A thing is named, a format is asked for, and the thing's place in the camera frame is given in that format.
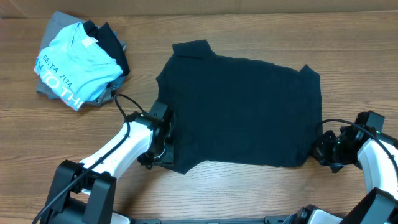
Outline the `dark teal t-shirt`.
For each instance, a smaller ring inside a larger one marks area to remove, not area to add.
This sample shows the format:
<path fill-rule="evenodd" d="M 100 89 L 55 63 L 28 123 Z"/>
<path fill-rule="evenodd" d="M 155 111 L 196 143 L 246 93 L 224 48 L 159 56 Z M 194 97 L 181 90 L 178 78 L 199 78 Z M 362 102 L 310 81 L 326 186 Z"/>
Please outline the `dark teal t-shirt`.
<path fill-rule="evenodd" d="M 212 51 L 206 40 L 173 44 L 157 77 L 175 113 L 173 171 L 204 161 L 275 167 L 305 163 L 320 135 L 320 76 Z"/>

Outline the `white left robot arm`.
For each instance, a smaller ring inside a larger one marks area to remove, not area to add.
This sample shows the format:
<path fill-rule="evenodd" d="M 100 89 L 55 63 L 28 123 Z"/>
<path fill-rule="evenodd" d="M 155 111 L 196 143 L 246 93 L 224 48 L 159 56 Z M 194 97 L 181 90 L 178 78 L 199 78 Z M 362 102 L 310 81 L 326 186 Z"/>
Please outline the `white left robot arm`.
<path fill-rule="evenodd" d="M 146 169 L 174 164 L 175 115 L 168 108 L 127 116 L 120 132 L 80 162 L 63 161 L 55 172 L 38 223 L 134 223 L 114 211 L 116 184 L 134 161 Z"/>

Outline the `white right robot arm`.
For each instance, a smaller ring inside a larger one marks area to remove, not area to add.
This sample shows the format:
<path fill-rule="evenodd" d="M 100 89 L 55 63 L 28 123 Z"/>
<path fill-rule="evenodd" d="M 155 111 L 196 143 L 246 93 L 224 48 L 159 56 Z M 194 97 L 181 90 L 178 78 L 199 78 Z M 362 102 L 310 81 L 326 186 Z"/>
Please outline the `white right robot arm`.
<path fill-rule="evenodd" d="M 397 224 L 397 139 L 381 132 L 381 125 L 349 123 L 336 137 L 326 132 L 318 139 L 316 156 L 338 172 L 356 164 L 363 173 L 367 195 L 344 218 L 309 205 L 283 223 L 391 223 Z"/>

